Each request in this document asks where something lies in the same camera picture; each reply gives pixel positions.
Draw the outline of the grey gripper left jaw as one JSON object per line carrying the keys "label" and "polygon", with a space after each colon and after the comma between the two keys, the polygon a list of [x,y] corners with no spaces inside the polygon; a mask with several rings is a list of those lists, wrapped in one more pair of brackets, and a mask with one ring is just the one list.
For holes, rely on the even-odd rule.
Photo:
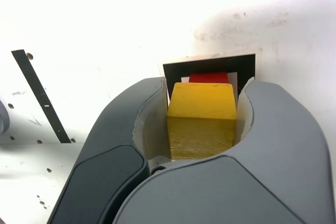
{"label": "grey gripper left jaw", "polygon": [[171,159],[164,77],[137,82],[98,116],[49,223],[112,223],[151,169]]}

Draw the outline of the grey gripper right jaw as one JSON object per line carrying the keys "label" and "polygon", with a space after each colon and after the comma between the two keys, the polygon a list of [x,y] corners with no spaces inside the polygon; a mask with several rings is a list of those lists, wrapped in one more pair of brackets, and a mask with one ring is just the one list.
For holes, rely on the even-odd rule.
{"label": "grey gripper right jaw", "polygon": [[213,157],[176,161],[142,182],[115,223],[333,223],[326,138],[281,86],[253,80],[240,100],[240,141]]}

